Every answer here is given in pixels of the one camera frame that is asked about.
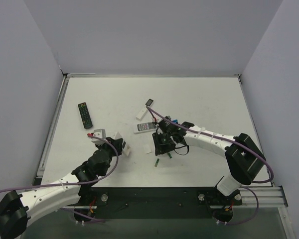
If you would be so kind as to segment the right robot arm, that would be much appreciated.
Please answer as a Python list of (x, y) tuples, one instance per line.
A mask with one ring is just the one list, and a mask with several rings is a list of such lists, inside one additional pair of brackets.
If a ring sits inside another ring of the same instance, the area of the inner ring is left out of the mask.
[(180, 144), (187, 149), (191, 146), (205, 149), (226, 159), (229, 173), (215, 186), (225, 197), (241, 186), (254, 183), (265, 165), (264, 155), (245, 133), (222, 135), (190, 122), (178, 124), (169, 119), (161, 119), (156, 126), (157, 130), (152, 134), (156, 156), (175, 151)]

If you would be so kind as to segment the white battery cover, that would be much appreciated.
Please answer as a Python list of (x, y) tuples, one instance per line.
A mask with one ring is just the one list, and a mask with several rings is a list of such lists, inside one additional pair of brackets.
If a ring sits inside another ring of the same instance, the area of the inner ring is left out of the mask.
[(145, 153), (145, 154), (150, 154), (150, 153), (152, 153), (151, 147), (150, 147), (148, 144), (144, 144), (144, 145), (143, 145), (143, 148), (144, 148), (144, 153)]

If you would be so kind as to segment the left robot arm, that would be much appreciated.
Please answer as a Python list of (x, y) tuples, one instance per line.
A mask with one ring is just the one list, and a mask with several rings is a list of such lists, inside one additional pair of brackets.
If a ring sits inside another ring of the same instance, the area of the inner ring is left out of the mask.
[(107, 137), (93, 155), (54, 183), (5, 189), (0, 201), (0, 237), (15, 239), (36, 220), (63, 207), (92, 200), (90, 188), (113, 173), (111, 161), (126, 145), (122, 138)]

